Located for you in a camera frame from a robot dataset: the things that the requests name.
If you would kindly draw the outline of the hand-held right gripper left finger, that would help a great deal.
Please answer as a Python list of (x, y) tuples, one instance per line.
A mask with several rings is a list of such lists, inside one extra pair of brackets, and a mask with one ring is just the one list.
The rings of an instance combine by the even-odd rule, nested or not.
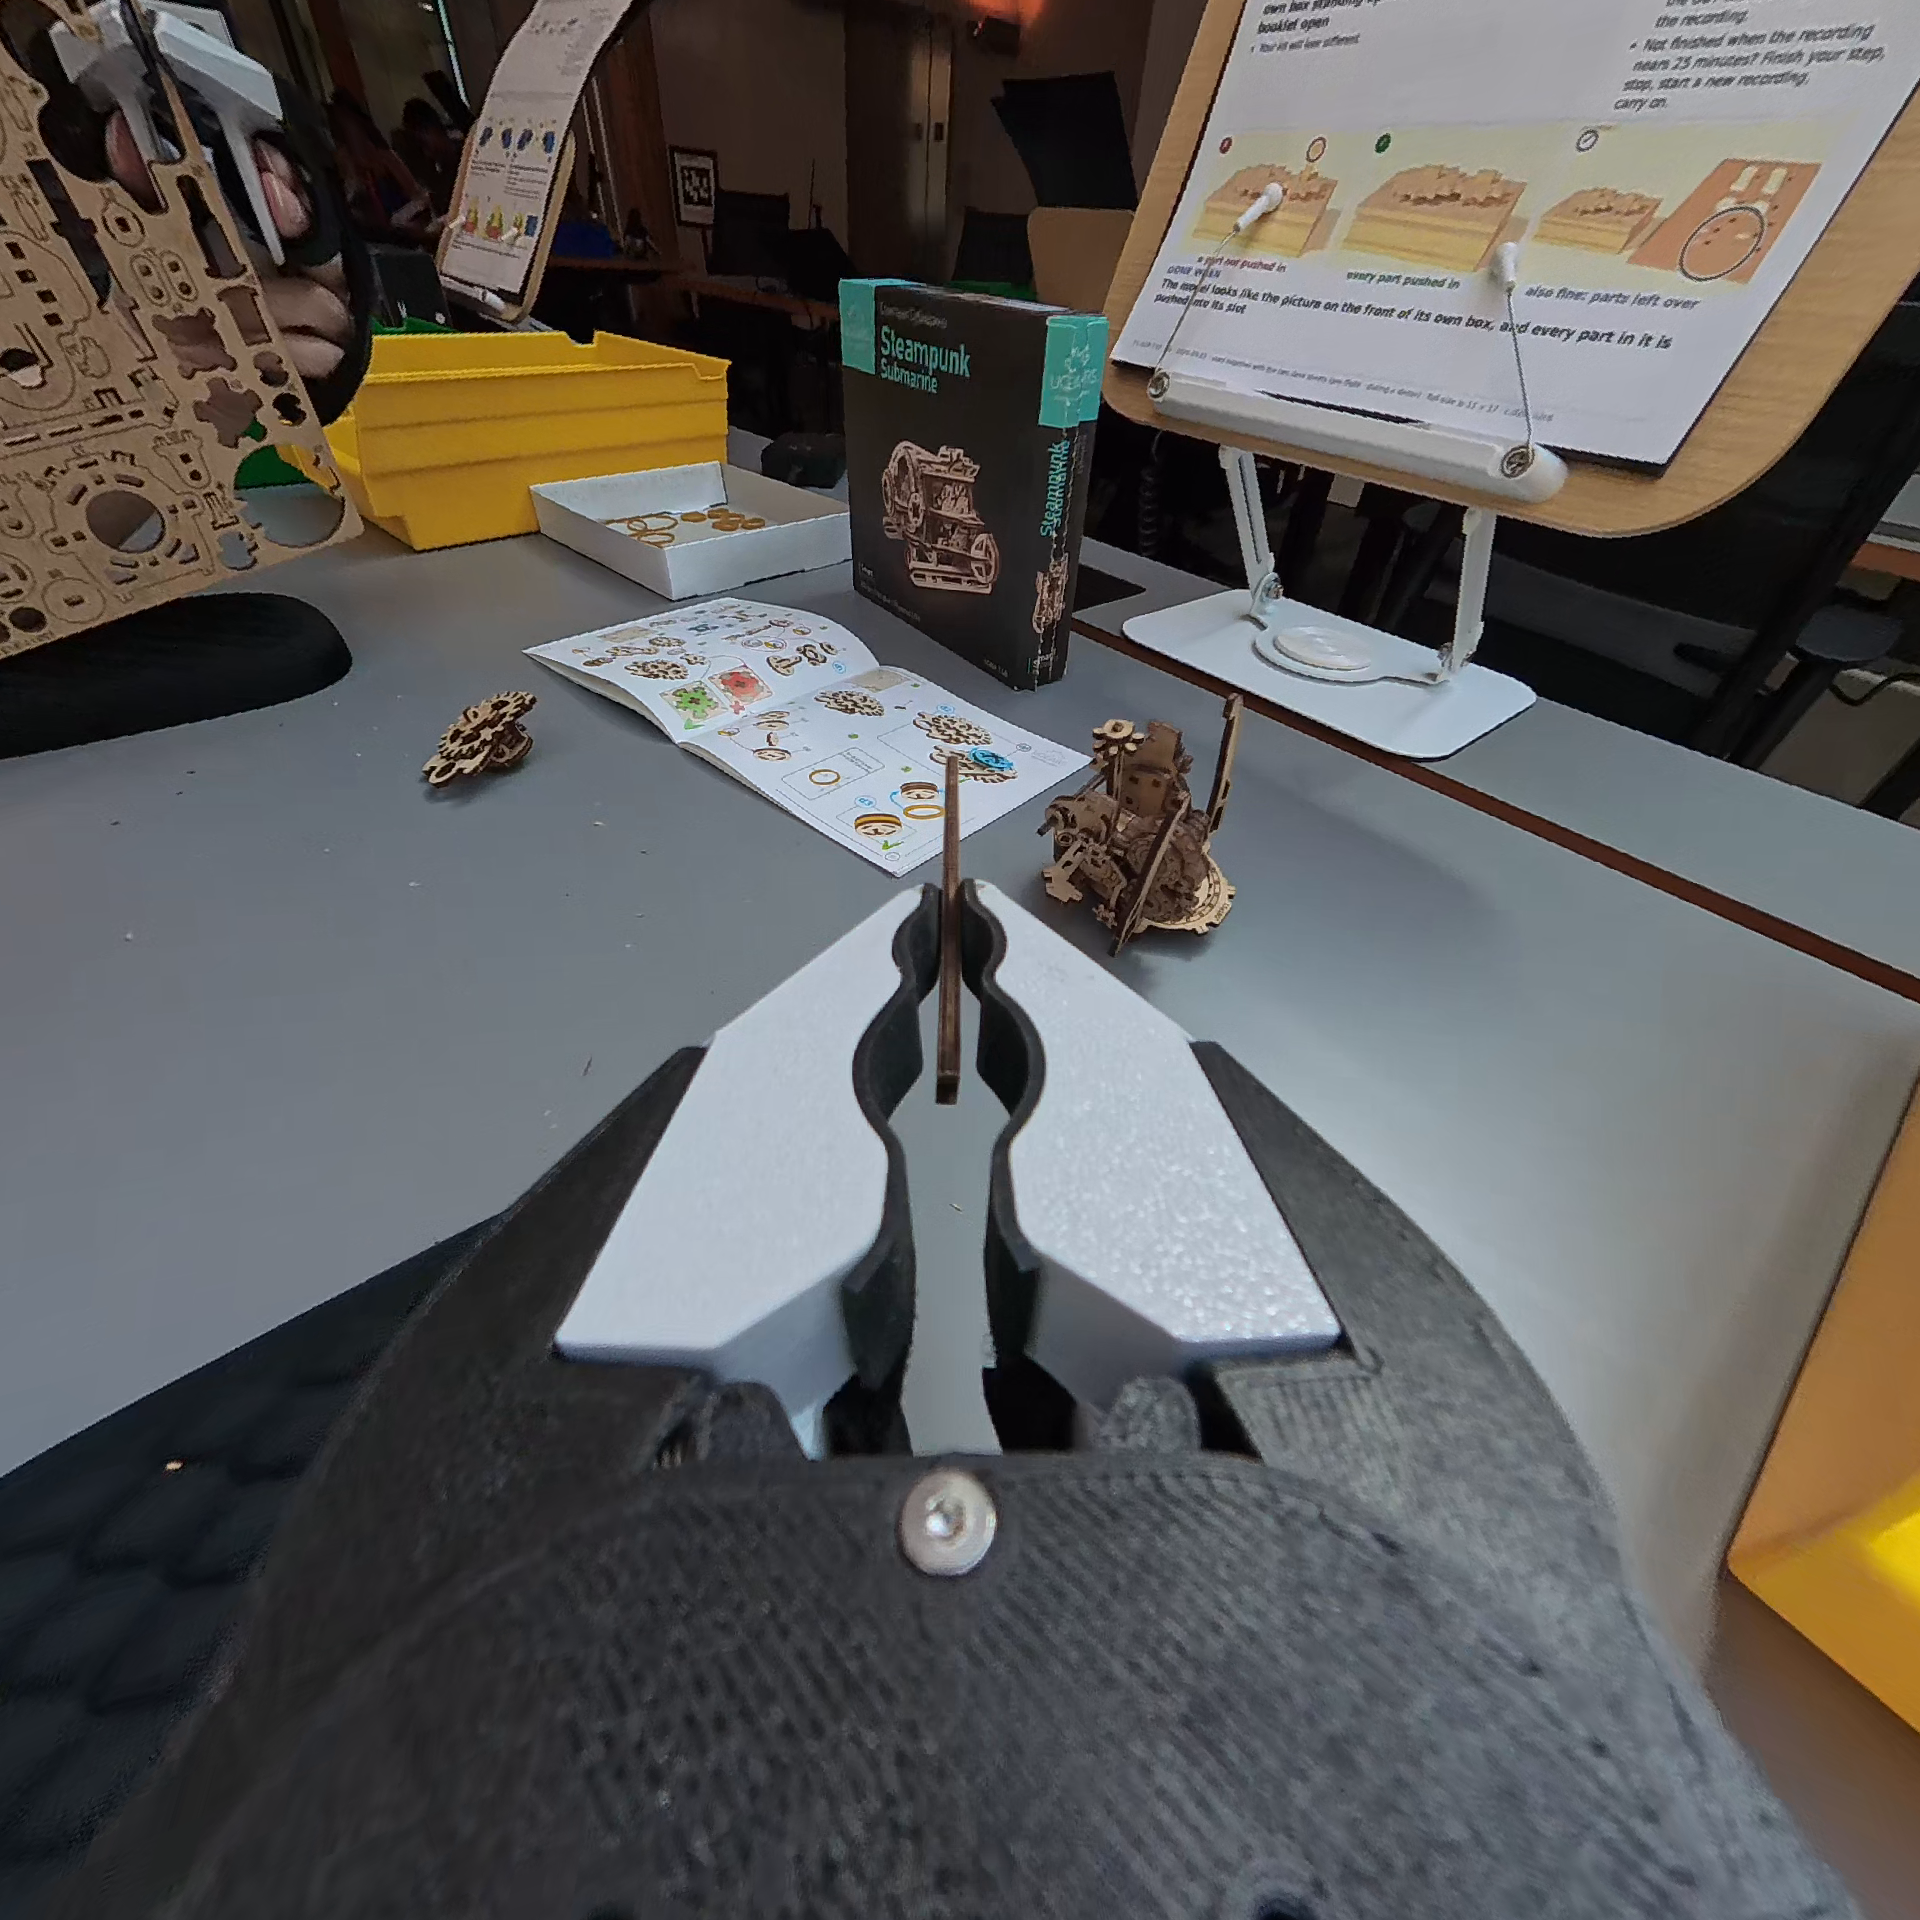
[(915, 1333), (920, 893), (720, 1025), (555, 1329), (569, 1362), (764, 1385), (803, 1453), (885, 1429)]

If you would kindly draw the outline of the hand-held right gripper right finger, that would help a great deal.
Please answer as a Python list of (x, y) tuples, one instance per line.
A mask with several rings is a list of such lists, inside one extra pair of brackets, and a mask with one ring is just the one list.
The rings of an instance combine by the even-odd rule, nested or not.
[(972, 882), (973, 1068), (1002, 1107), (981, 1246), (1002, 1453), (1254, 1453), (1222, 1368), (1341, 1323), (1216, 1068), (1233, 1064)]

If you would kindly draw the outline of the small wooden part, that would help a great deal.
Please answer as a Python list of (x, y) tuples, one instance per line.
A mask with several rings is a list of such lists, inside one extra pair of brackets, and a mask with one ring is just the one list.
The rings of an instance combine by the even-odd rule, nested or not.
[(937, 1051), (936, 1051), (936, 1099), (950, 1107), (958, 1099), (964, 1046), (960, 1046), (960, 755), (945, 755), (944, 791), (944, 861), (940, 861), (940, 913), (937, 913)]

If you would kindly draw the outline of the laser-cut wooden parts sheet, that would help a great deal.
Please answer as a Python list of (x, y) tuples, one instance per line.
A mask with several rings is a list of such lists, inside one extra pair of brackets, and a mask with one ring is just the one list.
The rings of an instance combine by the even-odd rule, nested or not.
[(241, 250), (212, 164), (155, 164), (162, 209), (45, 142), (45, 30), (84, 4), (6, 4), (6, 654), (85, 634), (306, 547), (354, 539), (349, 494), (233, 490), (259, 443), (325, 450), (247, 257), (219, 276), (208, 209)]

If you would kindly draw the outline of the yellow plastic bin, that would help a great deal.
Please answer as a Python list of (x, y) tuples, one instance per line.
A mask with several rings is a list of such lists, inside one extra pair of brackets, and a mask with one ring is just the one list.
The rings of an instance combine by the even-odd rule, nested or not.
[(325, 429), (366, 525), (434, 551), (538, 529), (533, 485), (721, 461), (721, 355), (594, 333), (388, 333)]
[(1917, 1725), (1917, 1104), (1807, 1342), (1727, 1571)]

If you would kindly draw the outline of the illustrated instruction booklet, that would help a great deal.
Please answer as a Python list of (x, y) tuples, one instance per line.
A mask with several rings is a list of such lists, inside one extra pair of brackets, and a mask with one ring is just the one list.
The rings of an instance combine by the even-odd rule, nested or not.
[(759, 600), (670, 607), (527, 654), (890, 874), (944, 852), (949, 760), (967, 832), (1090, 764), (877, 661), (824, 613)]

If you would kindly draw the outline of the black model kit box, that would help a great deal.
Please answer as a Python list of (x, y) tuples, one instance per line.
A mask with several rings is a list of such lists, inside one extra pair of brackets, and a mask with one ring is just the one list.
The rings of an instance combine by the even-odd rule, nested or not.
[(840, 282), (854, 589), (998, 682), (1062, 678), (1107, 320)]

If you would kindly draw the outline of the person's left hand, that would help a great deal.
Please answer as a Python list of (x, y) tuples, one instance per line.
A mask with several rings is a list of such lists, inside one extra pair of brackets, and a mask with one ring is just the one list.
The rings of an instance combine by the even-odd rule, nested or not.
[(356, 337), (342, 263), (338, 257), (308, 267), (291, 263), (291, 246), (308, 237), (311, 203), (299, 168), (277, 142), (256, 138), (251, 155), (282, 244), (282, 263), (277, 264), (269, 252), (251, 246), (264, 308), (280, 330), (302, 378), (333, 376)]

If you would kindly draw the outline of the curled printed instruction sheet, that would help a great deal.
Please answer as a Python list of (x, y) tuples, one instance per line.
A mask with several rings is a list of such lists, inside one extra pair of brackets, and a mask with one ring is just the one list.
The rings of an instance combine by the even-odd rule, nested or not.
[(520, 322), (533, 308), (571, 168), (571, 120), (629, 2), (536, 2), (494, 66), (438, 237), (445, 287)]

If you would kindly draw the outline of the small wooden document stand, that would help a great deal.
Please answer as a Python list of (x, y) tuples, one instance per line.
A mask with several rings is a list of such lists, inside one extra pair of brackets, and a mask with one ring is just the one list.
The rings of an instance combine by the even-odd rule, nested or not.
[(520, 320), (533, 308), (555, 244), (575, 139), (554, 109), (507, 95), (467, 135), (438, 237), (447, 291)]

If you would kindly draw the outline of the wooden gear assembly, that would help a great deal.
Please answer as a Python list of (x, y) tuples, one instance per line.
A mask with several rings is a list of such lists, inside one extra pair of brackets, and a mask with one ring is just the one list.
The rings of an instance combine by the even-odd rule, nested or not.
[(445, 787), (458, 780), (510, 771), (533, 750), (524, 717), (538, 706), (531, 691), (501, 691), (460, 711), (427, 759), (420, 780)]

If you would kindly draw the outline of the wooden document stand white base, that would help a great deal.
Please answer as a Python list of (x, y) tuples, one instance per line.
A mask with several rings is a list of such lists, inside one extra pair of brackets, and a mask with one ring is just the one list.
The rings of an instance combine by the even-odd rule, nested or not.
[[(1118, 337), (1172, 224), (1238, 12), (1242, 2), (1210, 2), (1197, 24), (1107, 296)], [(1248, 573), (1245, 586), (1192, 607), (1133, 617), (1127, 637), (1364, 747), (1413, 760), (1454, 755), (1532, 700), (1523, 682), (1472, 660), (1500, 519), (1579, 538), (1654, 535), (1754, 483), (1811, 422), (1914, 276), (1911, 191), (1914, 94), (1662, 468), (1557, 452), (1529, 429), (1488, 435), (1245, 391), (1187, 370), (1144, 370), (1118, 364), (1115, 342), (1107, 402), (1144, 425), (1219, 447)], [(1392, 637), (1379, 615), (1293, 600), (1257, 521), (1254, 456), (1461, 506), (1465, 545), (1452, 637), (1429, 648)]]

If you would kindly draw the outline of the black textured pad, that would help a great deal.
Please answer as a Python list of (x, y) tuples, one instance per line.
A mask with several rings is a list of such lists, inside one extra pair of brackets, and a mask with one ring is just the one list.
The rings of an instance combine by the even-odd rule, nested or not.
[(288, 703), (349, 674), (338, 626), (277, 591), (198, 591), (2, 660), (2, 755)]
[(6, 1914), (139, 1914), (384, 1633), (527, 1527), (582, 1255), (533, 1195), (6, 1476)]

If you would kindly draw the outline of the white cardboard tray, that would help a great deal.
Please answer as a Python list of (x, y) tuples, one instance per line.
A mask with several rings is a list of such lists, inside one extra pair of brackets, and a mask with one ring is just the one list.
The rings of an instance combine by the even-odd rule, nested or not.
[(731, 461), (541, 483), (531, 502), (547, 539), (664, 600), (832, 565), (853, 551), (844, 502)]

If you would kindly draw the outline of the brown cardboard box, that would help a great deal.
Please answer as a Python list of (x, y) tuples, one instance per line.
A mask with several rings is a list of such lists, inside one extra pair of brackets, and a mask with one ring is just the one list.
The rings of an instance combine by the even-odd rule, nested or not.
[(1131, 226), (1131, 207), (1035, 207), (1025, 216), (1035, 298), (1071, 312), (1103, 312)]

